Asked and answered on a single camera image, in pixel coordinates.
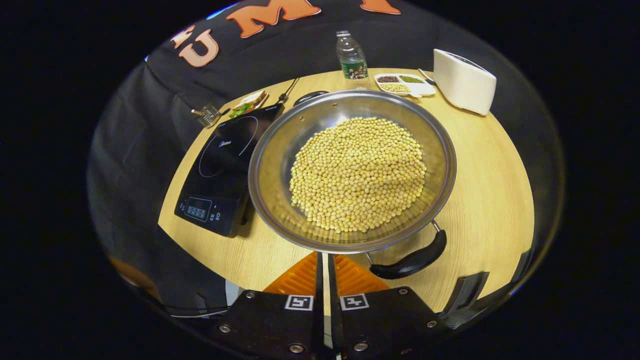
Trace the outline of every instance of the cooking zone circle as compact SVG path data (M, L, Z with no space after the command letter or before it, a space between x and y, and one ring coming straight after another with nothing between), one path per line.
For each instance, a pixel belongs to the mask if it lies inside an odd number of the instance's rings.
M253 116L220 124L198 160L200 175L214 177L224 170L237 168L240 156L247 154L246 149L257 130L258 119Z

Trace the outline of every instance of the black induction cooker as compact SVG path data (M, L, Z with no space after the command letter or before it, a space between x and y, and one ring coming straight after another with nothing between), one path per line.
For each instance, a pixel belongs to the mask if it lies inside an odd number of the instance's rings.
M218 125L184 181L175 214L234 237L249 198L247 173L253 149L283 108L274 104Z

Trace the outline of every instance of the red beans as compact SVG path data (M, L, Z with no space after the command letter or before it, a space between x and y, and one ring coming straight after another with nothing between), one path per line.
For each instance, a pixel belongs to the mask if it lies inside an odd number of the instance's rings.
M398 80L398 78L395 76L380 76L378 78L378 82L379 83L399 83L400 80Z

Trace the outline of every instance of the white toaster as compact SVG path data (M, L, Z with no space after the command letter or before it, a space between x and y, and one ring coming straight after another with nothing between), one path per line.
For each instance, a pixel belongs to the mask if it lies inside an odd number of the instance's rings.
M481 115L489 113L495 95L495 76L479 65L433 49L433 80L453 106Z

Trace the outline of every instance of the sandwich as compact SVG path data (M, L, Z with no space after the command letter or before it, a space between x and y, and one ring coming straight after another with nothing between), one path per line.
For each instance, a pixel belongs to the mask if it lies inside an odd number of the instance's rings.
M238 105L231 108L231 110L237 111L244 108L244 112L252 111L266 97L267 97L267 93L264 90L260 90L242 99L242 101L240 101Z

